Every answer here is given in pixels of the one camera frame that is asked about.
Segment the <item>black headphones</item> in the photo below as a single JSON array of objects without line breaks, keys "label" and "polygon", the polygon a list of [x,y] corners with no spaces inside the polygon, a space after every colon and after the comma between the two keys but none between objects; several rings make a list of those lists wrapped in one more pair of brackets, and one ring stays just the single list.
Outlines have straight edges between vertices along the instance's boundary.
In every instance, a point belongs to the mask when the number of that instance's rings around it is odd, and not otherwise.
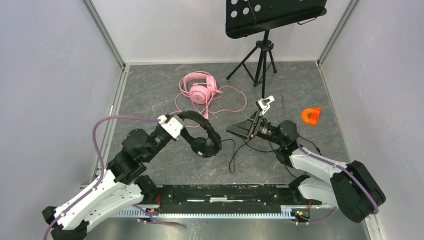
[{"label": "black headphones", "polygon": [[194,122],[196,129],[185,126],[180,135],[190,145],[191,150],[202,158],[215,156],[222,149],[222,139],[211,122],[200,113],[193,110],[184,110],[172,113],[172,117],[179,117],[183,121]]}]

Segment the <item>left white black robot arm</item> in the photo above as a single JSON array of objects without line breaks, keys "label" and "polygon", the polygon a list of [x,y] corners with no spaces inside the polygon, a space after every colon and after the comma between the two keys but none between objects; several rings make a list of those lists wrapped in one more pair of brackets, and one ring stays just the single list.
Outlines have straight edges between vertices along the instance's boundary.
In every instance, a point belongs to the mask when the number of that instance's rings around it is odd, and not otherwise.
[{"label": "left white black robot arm", "polygon": [[149,163],[170,141],[185,130],[185,124],[163,117],[154,131],[130,131],[122,150],[101,170],[93,182],[60,206],[48,206],[42,215],[48,224],[44,239],[83,240],[99,223],[115,213],[141,202],[158,200],[157,186],[144,174]]}]

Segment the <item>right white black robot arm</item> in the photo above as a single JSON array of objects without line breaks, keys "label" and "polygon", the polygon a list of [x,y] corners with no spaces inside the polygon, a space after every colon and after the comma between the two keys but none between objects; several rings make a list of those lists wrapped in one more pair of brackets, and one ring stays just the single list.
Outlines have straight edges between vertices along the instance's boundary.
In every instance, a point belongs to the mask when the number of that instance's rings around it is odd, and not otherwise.
[{"label": "right white black robot arm", "polygon": [[386,201],[384,192],[362,162],[333,160],[301,146],[293,121],[283,120],[274,126],[256,112],[251,118],[228,126],[226,132],[241,139],[258,137],[278,145],[274,154],[281,164],[311,175],[298,177],[295,187],[289,189],[289,199],[295,204],[317,200],[360,223],[369,215],[378,214]]}]

